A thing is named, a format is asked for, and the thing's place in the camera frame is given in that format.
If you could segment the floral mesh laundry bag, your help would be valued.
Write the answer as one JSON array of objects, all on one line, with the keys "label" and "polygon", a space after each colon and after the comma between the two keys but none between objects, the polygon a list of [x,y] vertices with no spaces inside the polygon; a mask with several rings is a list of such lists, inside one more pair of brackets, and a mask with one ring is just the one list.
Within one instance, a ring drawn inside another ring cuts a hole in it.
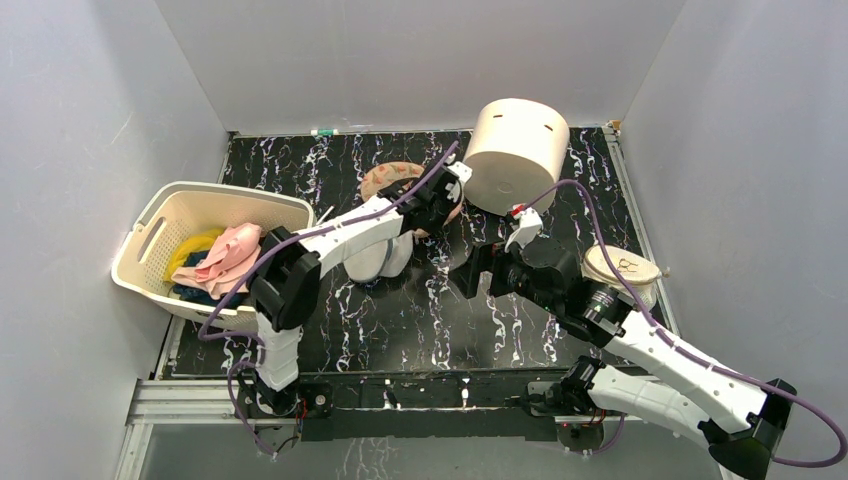
[{"label": "floral mesh laundry bag", "polygon": [[[388,162],[380,164],[370,170],[360,184],[360,193],[364,202],[369,201],[372,197],[388,199],[393,202],[400,199],[408,190],[413,187],[413,183],[418,178],[423,178],[432,170],[436,173],[440,168],[447,170],[445,166],[429,166],[413,164],[409,162]],[[449,224],[460,213],[461,204],[452,212],[449,217]],[[414,232],[418,236],[427,236],[424,233]]]}]

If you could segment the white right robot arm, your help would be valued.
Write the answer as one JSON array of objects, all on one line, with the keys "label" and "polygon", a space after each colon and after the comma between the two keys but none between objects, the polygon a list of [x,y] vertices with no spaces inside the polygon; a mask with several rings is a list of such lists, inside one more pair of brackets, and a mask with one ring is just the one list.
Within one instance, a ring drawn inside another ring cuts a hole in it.
[{"label": "white right robot arm", "polygon": [[680,339],[649,324],[619,278],[652,278],[655,266],[616,247],[596,246],[583,258],[553,239],[475,246],[450,280],[474,297],[482,273],[493,297],[518,295],[552,314],[571,336],[625,358],[650,374],[630,376],[598,359],[580,357],[557,381],[530,382],[510,404],[535,416],[617,411],[685,436],[746,479],[763,479],[788,422],[793,388],[775,379],[764,387],[722,375],[714,361],[684,357]]}]

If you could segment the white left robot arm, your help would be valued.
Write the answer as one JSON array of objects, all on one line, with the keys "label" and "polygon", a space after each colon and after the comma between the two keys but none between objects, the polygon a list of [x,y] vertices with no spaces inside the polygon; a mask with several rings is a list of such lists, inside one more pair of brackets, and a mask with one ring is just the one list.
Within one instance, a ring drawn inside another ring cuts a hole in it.
[{"label": "white left robot arm", "polygon": [[323,277],[375,245],[407,233],[433,233],[462,203],[472,171],[463,163],[432,167],[417,179],[398,180],[356,209],[291,233],[269,233],[249,278],[261,348],[251,395],[275,416],[299,403],[298,343],[312,315]]}]

